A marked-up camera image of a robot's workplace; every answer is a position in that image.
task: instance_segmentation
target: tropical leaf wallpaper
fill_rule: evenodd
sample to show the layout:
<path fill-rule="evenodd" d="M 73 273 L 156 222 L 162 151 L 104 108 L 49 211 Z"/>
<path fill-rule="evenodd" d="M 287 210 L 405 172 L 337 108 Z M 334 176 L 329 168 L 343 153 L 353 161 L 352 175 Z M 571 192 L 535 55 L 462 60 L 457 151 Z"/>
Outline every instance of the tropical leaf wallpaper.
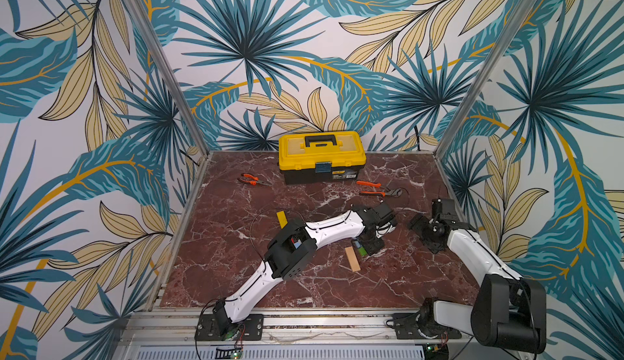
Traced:
<path fill-rule="evenodd" d="M 623 2 L 538 0 L 442 159 L 490 248 L 545 287 L 548 360 L 624 359 Z"/>
<path fill-rule="evenodd" d="M 211 149 L 355 130 L 369 150 L 432 150 L 519 0 L 160 1 L 143 3 L 166 12 L 154 29 Z"/>
<path fill-rule="evenodd" d="M 203 158 L 121 0 L 6 1 L 0 359 L 108 359 Z M 166 44 L 177 0 L 146 1 Z"/>

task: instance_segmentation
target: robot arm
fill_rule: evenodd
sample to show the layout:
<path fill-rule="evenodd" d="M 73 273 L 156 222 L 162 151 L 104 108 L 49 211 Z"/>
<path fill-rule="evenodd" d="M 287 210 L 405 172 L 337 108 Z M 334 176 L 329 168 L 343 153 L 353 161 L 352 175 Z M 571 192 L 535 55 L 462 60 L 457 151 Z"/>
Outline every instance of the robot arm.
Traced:
<path fill-rule="evenodd" d="M 474 306 L 428 299 L 418 319 L 421 334 L 431 337 L 448 327 L 474 336 L 484 346 L 542 353 L 546 345 L 546 295 L 535 280 L 523 278 L 481 240 L 470 224 L 459 221 L 453 200 L 437 199 L 431 220 L 416 215 L 410 229 L 434 254 L 453 251 L 480 285 Z"/>
<path fill-rule="evenodd" d="M 373 244 L 379 247 L 379 242 L 383 243 L 380 237 L 395 227 L 396 219 L 386 203 L 375 208 L 352 209 L 319 222 L 290 220 L 269 242 L 262 263 L 245 284 L 216 302 L 213 314 L 221 337 L 238 329 L 237 323 L 247 318 L 273 287 L 298 276 L 317 249 L 340 239 L 358 237 L 365 249 Z"/>

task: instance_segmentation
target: pliers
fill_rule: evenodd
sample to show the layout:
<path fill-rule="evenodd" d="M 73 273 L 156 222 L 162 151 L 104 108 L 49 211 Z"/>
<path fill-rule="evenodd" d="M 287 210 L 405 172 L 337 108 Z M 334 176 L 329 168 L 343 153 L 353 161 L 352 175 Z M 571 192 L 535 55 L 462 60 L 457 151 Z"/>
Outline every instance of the pliers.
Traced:
<path fill-rule="evenodd" d="M 251 185 L 260 184 L 260 185 L 271 186 L 271 184 L 265 183 L 264 181 L 260 181 L 258 177 L 255 177 L 254 175 L 251 175 L 249 173 L 241 173 L 240 175 L 242 177 L 239 177 L 238 181 L 242 182 L 243 184 L 251 184 Z"/>
<path fill-rule="evenodd" d="M 359 185 L 366 185 L 366 186 L 373 186 L 375 188 L 384 188 L 386 191 L 385 192 L 379 192 L 379 191 L 360 191 L 359 193 L 363 196 L 381 196 L 381 197 L 386 197 L 386 196 L 393 196 L 395 198 L 401 196 L 401 193 L 403 192 L 403 188 L 397 188 L 395 190 L 391 190 L 389 188 L 386 187 L 382 187 L 381 183 L 371 183 L 369 181 L 357 181 L 356 182 Z"/>

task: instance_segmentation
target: wooden block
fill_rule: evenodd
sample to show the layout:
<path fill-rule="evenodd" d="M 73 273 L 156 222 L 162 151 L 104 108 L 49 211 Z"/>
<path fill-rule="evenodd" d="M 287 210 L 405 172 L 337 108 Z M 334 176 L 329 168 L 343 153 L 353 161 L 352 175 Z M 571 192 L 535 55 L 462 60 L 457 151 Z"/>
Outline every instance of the wooden block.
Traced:
<path fill-rule="evenodd" d="M 284 214 L 284 211 L 280 211 L 277 213 L 277 220 L 279 221 L 279 225 L 281 228 L 284 228 L 284 226 L 288 223 L 288 221 L 286 220 L 286 214 Z"/>
<path fill-rule="evenodd" d="M 347 253 L 347 258 L 349 259 L 351 270 L 354 272 L 359 271 L 359 263 L 357 261 L 357 257 L 355 257 L 355 251 L 353 250 L 353 247 L 346 247 L 344 251 Z"/>

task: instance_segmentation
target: red marble surface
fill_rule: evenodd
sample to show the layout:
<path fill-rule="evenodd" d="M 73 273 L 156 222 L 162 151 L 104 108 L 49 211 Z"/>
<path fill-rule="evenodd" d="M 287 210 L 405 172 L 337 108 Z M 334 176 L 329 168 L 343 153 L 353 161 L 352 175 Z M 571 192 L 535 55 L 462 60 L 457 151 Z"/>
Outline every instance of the red marble surface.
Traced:
<path fill-rule="evenodd" d="M 240 184 L 241 172 L 253 173 L 272 187 Z M 415 308 L 429 296 L 472 304 L 478 286 L 459 258 L 451 251 L 433 255 L 406 228 L 415 212 L 429 216 L 431 200 L 447 196 L 433 157 L 369 153 L 359 179 L 410 191 L 409 197 L 403 193 L 386 200 L 399 220 L 396 230 L 383 237 L 386 247 L 374 257 L 358 255 L 359 272 L 351 271 L 345 254 L 350 240 L 323 247 L 298 278 L 276 286 L 258 307 Z M 362 189 L 372 190 L 353 181 L 287 186 L 277 153 L 214 153 L 160 307 L 203 306 L 238 289 L 260 262 L 250 244 L 249 226 L 261 210 L 292 208 L 306 221 L 319 221 L 352 204 L 379 204 L 377 197 L 358 195 Z M 280 228 L 275 213 L 262 214 L 253 227 L 262 255 Z"/>

